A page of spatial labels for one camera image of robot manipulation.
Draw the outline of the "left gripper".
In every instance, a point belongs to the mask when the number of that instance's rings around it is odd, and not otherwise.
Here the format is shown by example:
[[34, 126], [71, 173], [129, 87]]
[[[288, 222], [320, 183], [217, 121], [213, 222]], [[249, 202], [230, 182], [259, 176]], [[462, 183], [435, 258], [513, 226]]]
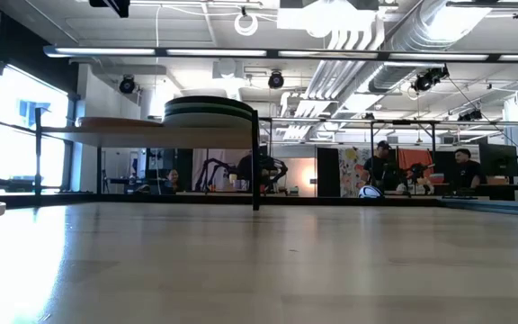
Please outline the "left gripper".
[[120, 18], [129, 17], [130, 0], [89, 0], [89, 5], [95, 8], [110, 8]]

